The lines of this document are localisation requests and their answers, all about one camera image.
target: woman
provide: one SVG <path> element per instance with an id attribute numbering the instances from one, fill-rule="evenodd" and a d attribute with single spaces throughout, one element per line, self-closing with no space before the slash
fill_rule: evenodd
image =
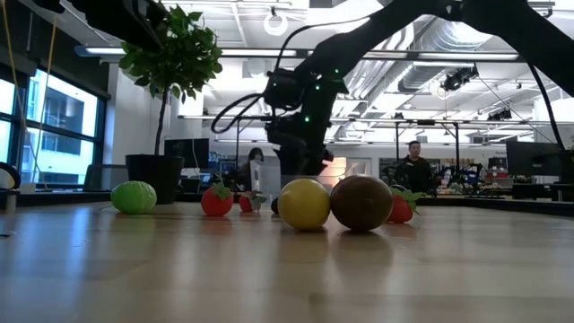
<path id="1" fill-rule="evenodd" d="M 239 169 L 239 183 L 243 185 L 243 190 L 251 190 L 251 161 L 263 161 L 263 151 L 261 148 L 253 148 L 249 152 L 248 162 Z"/>

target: strawberry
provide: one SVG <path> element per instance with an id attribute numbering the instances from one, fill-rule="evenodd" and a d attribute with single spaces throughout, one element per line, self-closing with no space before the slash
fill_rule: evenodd
<path id="1" fill-rule="evenodd" d="M 223 185 L 221 175 L 217 175 L 219 183 L 213 183 L 201 197 L 201 208 L 207 216 L 224 216 L 233 207 L 233 194 Z"/>
<path id="2" fill-rule="evenodd" d="M 425 196 L 424 193 L 413 193 L 407 189 L 403 192 L 396 188 L 391 188 L 393 192 L 393 212 L 388 218 L 388 223 L 407 223 L 413 219 L 416 213 L 416 201 Z"/>
<path id="3" fill-rule="evenodd" d="M 261 209 L 261 204 L 267 200 L 267 197 L 260 196 L 261 192 L 244 192 L 239 198 L 239 206 L 243 212 L 254 212 Z"/>

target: wooden table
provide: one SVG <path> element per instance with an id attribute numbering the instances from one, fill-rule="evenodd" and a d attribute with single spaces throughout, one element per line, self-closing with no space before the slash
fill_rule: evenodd
<path id="1" fill-rule="evenodd" d="M 572 322 L 574 222 L 423 207 L 410 225 L 297 234 L 194 204 L 20 209 L 0 322 Z"/>

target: man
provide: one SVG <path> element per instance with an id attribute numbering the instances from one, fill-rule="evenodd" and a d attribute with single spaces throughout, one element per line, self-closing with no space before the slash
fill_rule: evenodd
<path id="1" fill-rule="evenodd" d="M 403 159 L 403 170 L 413 192 L 427 193 L 431 189 L 431 165 L 420 156 L 421 143 L 409 143 L 409 155 Z"/>

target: brown ball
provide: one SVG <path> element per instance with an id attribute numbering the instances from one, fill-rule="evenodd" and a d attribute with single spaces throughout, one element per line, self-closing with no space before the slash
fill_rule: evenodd
<path id="1" fill-rule="evenodd" d="M 380 179 L 353 175 L 333 188 L 331 211 L 342 225 L 353 231 L 373 230 L 390 217 L 393 194 Z"/>

